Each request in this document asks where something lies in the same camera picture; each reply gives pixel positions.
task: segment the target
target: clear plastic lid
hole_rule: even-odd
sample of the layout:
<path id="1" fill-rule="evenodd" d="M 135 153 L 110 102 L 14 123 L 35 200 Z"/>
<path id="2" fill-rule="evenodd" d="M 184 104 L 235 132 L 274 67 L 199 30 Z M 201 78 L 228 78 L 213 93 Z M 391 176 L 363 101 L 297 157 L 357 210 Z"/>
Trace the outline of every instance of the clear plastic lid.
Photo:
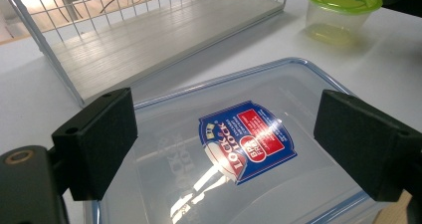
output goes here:
<path id="1" fill-rule="evenodd" d="M 375 202 L 314 140 L 324 89 L 348 93 L 312 63 L 283 59 L 136 105 L 138 139 L 100 202 L 102 223 L 345 223 L 369 210 Z M 259 107 L 254 112 L 244 104 Z M 261 165 L 264 157 L 248 151 L 250 142 L 239 141 L 238 154 L 249 152 L 253 160 L 244 166 L 261 165 L 239 181 L 243 174 L 230 177 L 206 152 L 212 142 L 205 139 L 220 144 L 230 139 L 226 126 L 210 120 L 230 123 L 237 116 L 242 122 L 246 114 L 263 110 L 259 122 L 273 120 L 284 128 L 296 155 Z M 246 132 L 234 122 L 227 127 L 233 136 L 235 130 Z M 278 150 L 285 150 L 286 141 L 272 131 L 276 135 L 266 138 L 281 141 Z M 267 152 L 266 160 L 274 157 L 262 137 L 247 141 L 252 139 Z"/>

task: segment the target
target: blue label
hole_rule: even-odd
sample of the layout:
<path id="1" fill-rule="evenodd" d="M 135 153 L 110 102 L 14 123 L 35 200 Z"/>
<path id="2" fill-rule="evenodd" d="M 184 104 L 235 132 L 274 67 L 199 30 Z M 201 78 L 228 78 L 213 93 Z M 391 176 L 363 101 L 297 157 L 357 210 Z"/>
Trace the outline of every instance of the blue label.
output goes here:
<path id="1" fill-rule="evenodd" d="M 297 155 L 282 122 L 252 102 L 204 116 L 199 122 L 205 152 L 236 184 Z"/>

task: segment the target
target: black clamp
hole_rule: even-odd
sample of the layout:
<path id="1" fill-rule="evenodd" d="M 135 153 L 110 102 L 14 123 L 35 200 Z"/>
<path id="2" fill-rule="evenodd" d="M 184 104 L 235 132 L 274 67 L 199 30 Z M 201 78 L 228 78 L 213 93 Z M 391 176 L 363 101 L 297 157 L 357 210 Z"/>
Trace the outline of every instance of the black clamp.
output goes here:
<path id="1" fill-rule="evenodd" d="M 0 156 L 0 220 L 69 223 L 62 194 L 101 200 L 137 138 L 130 89 L 103 95 L 52 134 L 54 147 L 25 146 Z"/>
<path id="2" fill-rule="evenodd" d="M 372 199 L 395 202 L 406 189 L 422 213 L 422 133 L 357 97 L 323 91 L 314 136 Z"/>

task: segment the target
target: metal wire shelf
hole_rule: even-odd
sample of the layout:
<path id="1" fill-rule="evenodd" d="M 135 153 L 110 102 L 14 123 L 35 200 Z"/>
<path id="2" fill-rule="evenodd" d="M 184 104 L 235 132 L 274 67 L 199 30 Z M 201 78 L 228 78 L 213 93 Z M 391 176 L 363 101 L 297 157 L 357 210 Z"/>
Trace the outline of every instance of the metal wire shelf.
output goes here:
<path id="1" fill-rule="evenodd" d="M 106 92 L 111 88 L 116 88 L 116 86 L 128 86 L 131 83 L 139 80 L 140 78 L 150 74 L 154 71 L 162 69 L 163 67 L 169 66 L 176 61 L 183 59 L 183 57 L 188 56 L 189 54 L 194 53 L 195 51 L 201 50 L 211 44 L 218 42 L 225 37 L 228 37 L 230 34 L 233 34 L 241 29 L 244 29 L 256 22 L 275 14 L 278 11 L 282 11 L 284 5 L 286 4 L 286 0 L 248 0 L 252 1 L 251 4 L 255 2 L 255 5 L 249 5 L 248 2 L 244 0 L 233 0 L 233 3 L 243 3 L 246 10 L 250 10 L 250 13 L 256 12 L 257 14 L 254 17 L 245 18 L 246 20 L 243 21 L 243 17 L 237 17 L 238 14 L 245 14 L 243 16 L 249 16 L 246 14 L 245 11 L 240 11 L 242 8 L 238 7 L 237 11 L 231 11 L 232 16 L 236 18 L 228 18 L 227 14 L 224 15 L 223 12 L 225 10 L 230 10 L 232 6 L 227 1 L 223 0 L 215 0 L 216 3 L 228 4 L 227 8 L 222 7 L 222 5 L 211 5 L 214 8 L 206 8 L 202 6 L 206 2 L 200 2 L 201 0 L 9 0 L 10 3 L 13 5 L 15 11 L 20 16 L 21 20 L 31 33 L 34 40 L 38 43 L 40 50 L 49 58 L 53 67 L 58 72 L 60 77 L 64 80 L 67 87 L 71 90 L 74 96 L 77 98 L 78 102 L 81 106 L 84 106 L 88 103 L 92 98 L 95 96 L 99 96 L 101 93 Z M 263 10 L 255 11 L 255 8 L 252 6 L 260 7 L 261 4 Z M 215 18 L 215 19 L 240 19 L 239 22 L 235 22 L 232 25 L 228 25 L 228 27 L 217 28 L 216 34 L 214 34 L 213 39 L 208 37 L 203 38 L 204 41 L 193 39 L 192 41 L 187 41 L 188 43 L 192 43 L 192 45 L 187 46 L 185 50 L 189 50 L 188 53 L 182 52 L 180 54 L 169 54 L 168 56 L 174 57 L 174 59 L 167 59 L 168 61 L 155 61 L 155 63 L 159 64 L 156 66 L 156 69 L 152 69 L 150 65 L 147 67 L 147 72 L 143 70 L 136 70 L 137 73 L 142 73 L 141 76 L 135 76 L 134 78 L 130 74 L 123 75 L 123 78 L 120 80 L 114 81 L 115 84 L 108 84 L 104 87 L 101 87 L 99 90 L 94 89 L 94 91 L 85 91 L 87 87 L 98 87 L 99 84 L 96 85 L 87 85 L 87 84 L 80 84 L 84 83 L 85 81 L 90 81 L 90 76 L 101 76 L 102 71 L 96 71 L 96 74 L 90 73 L 88 71 L 80 71 L 77 75 L 72 75 L 72 70 L 74 70 L 80 62 L 87 61 L 88 59 L 78 60 L 80 56 L 85 57 L 92 57 L 98 56 L 99 53 L 90 53 L 90 51 L 86 51 L 85 54 L 75 54 L 72 51 L 72 48 L 75 47 L 75 44 L 78 46 L 85 46 L 88 43 L 87 38 L 90 41 L 93 39 L 93 36 L 96 35 L 96 46 L 105 46 L 105 50 L 107 49 L 106 46 L 110 46 L 110 44 L 102 43 L 101 41 L 106 40 L 105 34 L 109 34 L 110 31 L 118 30 L 117 33 L 121 34 L 122 31 L 133 31 L 133 28 L 128 28 L 129 26 L 134 26 L 134 21 L 136 19 L 143 19 L 140 23 L 136 23 L 136 26 L 140 26 L 139 24 L 145 24 L 151 19 L 158 19 L 156 16 L 167 16 L 166 18 L 159 18 L 160 21 L 167 21 L 168 19 L 176 19 L 173 22 L 184 22 L 184 26 L 199 26 L 202 24 L 201 21 L 210 21 L 209 17 L 204 18 L 201 17 L 197 20 L 192 20 L 192 14 L 187 14 L 187 11 L 190 12 L 197 12 L 197 10 L 192 10 L 193 8 L 187 8 L 189 6 L 202 6 L 203 14 L 207 14 L 207 16 Z M 206 28 L 204 30 L 215 30 L 214 27 L 211 25 L 205 25 Z M 168 40 L 173 35 L 169 34 L 173 30 L 168 30 L 167 32 L 163 32 L 161 35 L 157 35 L 158 37 L 150 38 L 149 40 L 145 41 L 142 40 L 142 44 L 144 43 L 154 43 L 156 40 L 163 40 L 162 43 L 167 43 L 164 40 Z M 125 34 L 128 40 L 132 40 L 133 35 Z M 114 50 L 110 51 L 111 48 L 108 48 L 108 52 L 111 54 L 117 53 L 119 50 L 122 50 L 123 47 L 112 47 Z M 68 49 L 67 55 L 63 55 L 64 49 Z M 68 60 L 74 60 L 73 64 L 66 64 Z M 112 57 L 109 59 L 111 60 L 118 60 L 118 57 Z M 115 69 L 121 70 L 121 66 L 117 66 Z M 80 76 L 85 76 L 89 73 L 89 76 L 86 78 L 82 78 L 80 80 Z"/>

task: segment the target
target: white table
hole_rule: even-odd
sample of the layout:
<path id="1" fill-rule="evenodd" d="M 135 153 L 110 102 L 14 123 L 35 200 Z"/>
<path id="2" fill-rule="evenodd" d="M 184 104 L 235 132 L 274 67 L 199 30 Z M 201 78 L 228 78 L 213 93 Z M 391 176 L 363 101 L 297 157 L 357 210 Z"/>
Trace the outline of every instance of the white table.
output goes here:
<path id="1" fill-rule="evenodd" d="M 380 9 L 358 44 L 333 47 L 303 31 L 307 0 L 143 80 L 143 99 L 285 57 L 317 64 L 360 98 L 422 131 L 422 19 Z M 40 144 L 80 108 L 31 38 L 0 46 L 0 153 Z M 71 223 L 83 223 L 81 202 L 65 199 Z"/>

